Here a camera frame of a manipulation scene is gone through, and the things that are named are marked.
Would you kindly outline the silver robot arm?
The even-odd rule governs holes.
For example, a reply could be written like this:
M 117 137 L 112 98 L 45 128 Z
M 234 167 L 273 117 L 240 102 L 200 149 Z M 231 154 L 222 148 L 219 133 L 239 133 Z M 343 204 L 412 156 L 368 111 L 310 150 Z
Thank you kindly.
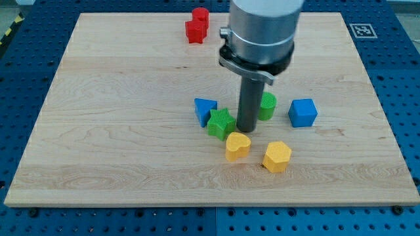
M 294 36 L 304 0 L 231 0 L 219 64 L 272 85 L 294 51 Z

